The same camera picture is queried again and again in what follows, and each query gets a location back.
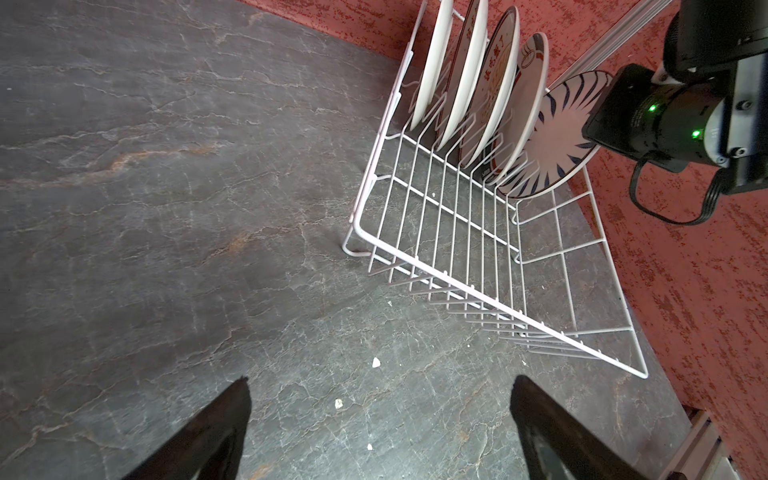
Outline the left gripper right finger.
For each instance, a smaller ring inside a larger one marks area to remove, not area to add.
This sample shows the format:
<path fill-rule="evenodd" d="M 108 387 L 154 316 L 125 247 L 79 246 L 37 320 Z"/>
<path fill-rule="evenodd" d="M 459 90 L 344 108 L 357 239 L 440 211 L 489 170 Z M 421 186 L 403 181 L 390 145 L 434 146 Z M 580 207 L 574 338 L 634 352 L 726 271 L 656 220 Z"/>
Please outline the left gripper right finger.
<path fill-rule="evenodd" d="M 643 477 L 525 375 L 515 378 L 510 413 L 531 479 Z"/>

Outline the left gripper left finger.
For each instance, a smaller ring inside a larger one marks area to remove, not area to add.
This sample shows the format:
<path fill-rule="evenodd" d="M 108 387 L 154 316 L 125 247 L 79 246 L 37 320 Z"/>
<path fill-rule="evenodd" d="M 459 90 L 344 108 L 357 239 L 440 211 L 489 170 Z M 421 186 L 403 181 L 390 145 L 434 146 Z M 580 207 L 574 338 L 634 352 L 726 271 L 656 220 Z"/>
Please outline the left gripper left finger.
<path fill-rule="evenodd" d="M 248 379 L 230 384 L 128 479 L 235 479 L 252 411 Z"/>

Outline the blue striped white plate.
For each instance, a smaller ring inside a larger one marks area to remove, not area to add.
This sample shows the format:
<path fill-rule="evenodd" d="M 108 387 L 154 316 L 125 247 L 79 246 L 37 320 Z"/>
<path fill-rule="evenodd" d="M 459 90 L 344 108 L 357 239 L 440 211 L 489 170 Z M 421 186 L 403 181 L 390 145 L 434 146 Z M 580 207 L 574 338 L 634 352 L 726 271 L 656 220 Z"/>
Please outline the blue striped white plate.
<path fill-rule="evenodd" d="M 496 193 L 508 200 L 540 196 L 567 182 L 595 154 L 582 128 L 613 75 L 586 71 L 559 83 L 541 101 L 534 130 Z"/>

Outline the green red rimmed plate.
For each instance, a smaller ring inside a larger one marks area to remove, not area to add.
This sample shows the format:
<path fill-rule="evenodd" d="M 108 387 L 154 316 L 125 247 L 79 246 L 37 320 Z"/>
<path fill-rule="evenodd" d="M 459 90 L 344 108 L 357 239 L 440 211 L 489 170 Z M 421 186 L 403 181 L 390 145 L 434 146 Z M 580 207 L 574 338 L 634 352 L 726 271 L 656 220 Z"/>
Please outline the green red rimmed plate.
<path fill-rule="evenodd" d="M 496 185 L 512 169 L 536 123 L 549 69 L 549 41 L 534 33 L 521 47 L 517 76 L 492 147 L 491 170 L 485 177 Z"/>

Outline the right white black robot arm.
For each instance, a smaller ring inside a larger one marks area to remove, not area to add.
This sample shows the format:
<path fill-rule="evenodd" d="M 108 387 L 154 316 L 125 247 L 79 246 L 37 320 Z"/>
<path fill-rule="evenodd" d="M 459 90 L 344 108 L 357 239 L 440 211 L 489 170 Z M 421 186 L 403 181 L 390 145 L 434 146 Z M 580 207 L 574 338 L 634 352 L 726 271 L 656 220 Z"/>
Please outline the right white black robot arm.
<path fill-rule="evenodd" d="M 682 2 L 661 72 L 666 81 L 638 64 L 621 68 L 582 133 L 635 161 L 632 200 L 647 164 L 673 173 L 690 163 L 715 167 L 698 225 L 720 196 L 767 186 L 766 2 Z"/>

